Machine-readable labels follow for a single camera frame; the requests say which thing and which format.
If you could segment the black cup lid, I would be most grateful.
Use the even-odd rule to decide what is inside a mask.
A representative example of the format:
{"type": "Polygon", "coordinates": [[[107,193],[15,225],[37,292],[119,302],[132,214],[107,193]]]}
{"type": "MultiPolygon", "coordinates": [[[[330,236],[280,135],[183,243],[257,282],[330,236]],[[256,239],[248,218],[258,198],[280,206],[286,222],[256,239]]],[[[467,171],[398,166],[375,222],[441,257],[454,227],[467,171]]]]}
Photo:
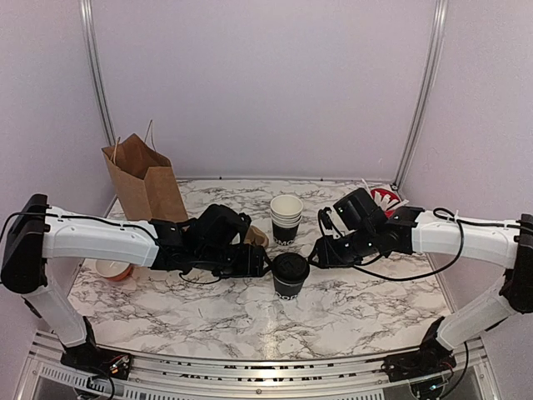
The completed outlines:
{"type": "Polygon", "coordinates": [[[272,274],[284,283],[304,282],[310,273],[308,261],[298,253],[284,252],[272,261],[272,274]]]}

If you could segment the black takeout coffee cup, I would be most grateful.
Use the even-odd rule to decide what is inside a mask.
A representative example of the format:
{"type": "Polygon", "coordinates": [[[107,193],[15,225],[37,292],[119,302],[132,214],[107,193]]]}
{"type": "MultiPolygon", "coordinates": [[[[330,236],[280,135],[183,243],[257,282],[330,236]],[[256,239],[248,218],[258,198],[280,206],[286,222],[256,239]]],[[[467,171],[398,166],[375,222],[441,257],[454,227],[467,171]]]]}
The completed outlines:
{"type": "Polygon", "coordinates": [[[300,293],[304,282],[286,283],[277,279],[273,274],[273,282],[276,295],[283,300],[292,300],[300,293]]]}

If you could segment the brown paper bag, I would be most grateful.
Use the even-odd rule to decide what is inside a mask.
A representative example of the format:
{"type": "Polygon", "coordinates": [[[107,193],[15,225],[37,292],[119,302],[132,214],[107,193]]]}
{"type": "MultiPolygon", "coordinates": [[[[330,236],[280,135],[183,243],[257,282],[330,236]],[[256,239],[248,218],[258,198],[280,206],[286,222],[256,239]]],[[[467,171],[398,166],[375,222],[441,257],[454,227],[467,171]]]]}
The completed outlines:
{"type": "Polygon", "coordinates": [[[156,151],[153,122],[145,137],[133,133],[104,147],[102,153],[126,219],[175,223],[188,219],[172,163],[156,151]]]}

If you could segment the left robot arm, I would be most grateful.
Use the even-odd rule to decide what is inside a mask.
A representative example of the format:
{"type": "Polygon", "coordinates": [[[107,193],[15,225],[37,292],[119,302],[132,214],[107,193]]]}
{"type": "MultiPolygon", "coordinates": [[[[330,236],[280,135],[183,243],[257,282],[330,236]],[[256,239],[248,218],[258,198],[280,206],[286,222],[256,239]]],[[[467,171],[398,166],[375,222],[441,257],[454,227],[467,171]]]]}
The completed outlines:
{"type": "Polygon", "coordinates": [[[79,314],[46,273],[53,258],[88,258],[158,271],[208,271],[216,280],[261,278],[269,270],[265,249],[245,241],[251,219],[212,204],[185,222],[124,222],[52,207],[35,194],[7,218],[1,282],[22,296],[56,333],[65,352],[88,371],[105,363],[90,322],[79,314]]]}

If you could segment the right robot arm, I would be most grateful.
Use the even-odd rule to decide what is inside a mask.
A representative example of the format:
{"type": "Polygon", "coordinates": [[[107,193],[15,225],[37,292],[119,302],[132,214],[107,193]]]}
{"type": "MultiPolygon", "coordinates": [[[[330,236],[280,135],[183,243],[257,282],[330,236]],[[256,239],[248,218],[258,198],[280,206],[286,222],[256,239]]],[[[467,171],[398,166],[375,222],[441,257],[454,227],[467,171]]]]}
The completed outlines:
{"type": "Polygon", "coordinates": [[[447,254],[456,263],[475,259],[505,272],[496,283],[459,311],[431,324],[417,349],[412,365],[430,373],[445,355],[463,342],[507,318],[532,311],[532,217],[505,221],[465,220],[442,207],[426,211],[400,207],[391,217],[374,212],[365,217],[341,219],[350,233],[322,235],[308,261],[321,269],[354,268],[367,273],[372,263],[392,253],[447,254]]]}

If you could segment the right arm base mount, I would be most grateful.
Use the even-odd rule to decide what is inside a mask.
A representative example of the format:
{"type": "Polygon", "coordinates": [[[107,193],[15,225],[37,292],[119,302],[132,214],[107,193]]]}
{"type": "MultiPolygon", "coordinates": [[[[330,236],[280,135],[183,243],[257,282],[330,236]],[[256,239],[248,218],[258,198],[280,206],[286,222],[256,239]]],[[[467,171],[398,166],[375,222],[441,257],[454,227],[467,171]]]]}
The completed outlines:
{"type": "Polygon", "coordinates": [[[443,320],[444,318],[440,317],[429,326],[417,350],[384,358],[381,370],[386,373],[390,382],[420,378],[456,366],[452,351],[437,342],[437,330],[443,320]]]}

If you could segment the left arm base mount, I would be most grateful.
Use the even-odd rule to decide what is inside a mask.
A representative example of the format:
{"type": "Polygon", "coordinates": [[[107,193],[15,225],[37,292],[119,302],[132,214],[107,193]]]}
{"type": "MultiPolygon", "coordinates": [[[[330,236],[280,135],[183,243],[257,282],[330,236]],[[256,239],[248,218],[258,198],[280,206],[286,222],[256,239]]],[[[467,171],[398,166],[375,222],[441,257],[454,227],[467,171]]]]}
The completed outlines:
{"type": "Polygon", "coordinates": [[[105,377],[127,380],[132,367],[132,355],[128,352],[99,347],[87,317],[83,317],[87,331],[84,341],[74,347],[63,345],[61,364],[105,377]]]}

